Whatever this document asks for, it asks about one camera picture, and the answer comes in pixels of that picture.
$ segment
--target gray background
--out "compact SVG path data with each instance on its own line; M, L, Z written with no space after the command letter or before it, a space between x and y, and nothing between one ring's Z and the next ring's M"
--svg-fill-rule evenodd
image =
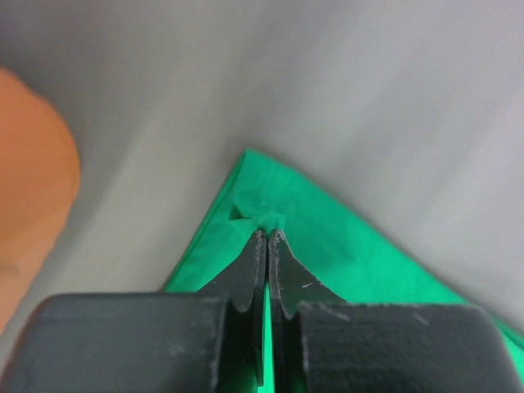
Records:
M524 328L523 43L519 1L0 0L83 168L0 359L49 294L157 288L245 146Z

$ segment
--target green fabric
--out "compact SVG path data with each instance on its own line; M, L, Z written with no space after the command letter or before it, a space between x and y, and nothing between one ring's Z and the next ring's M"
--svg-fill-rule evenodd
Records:
M275 228L285 231L297 259L348 301L466 303L305 176L256 151L238 161L166 291L200 289L237 257L254 230ZM268 321L266 315L266 337ZM524 381L524 340L497 324ZM273 391L270 342L259 391Z

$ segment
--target orange object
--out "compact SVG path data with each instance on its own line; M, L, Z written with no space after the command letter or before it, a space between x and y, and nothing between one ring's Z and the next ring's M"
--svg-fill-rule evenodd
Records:
M64 120L0 69L0 332L64 228L79 179Z

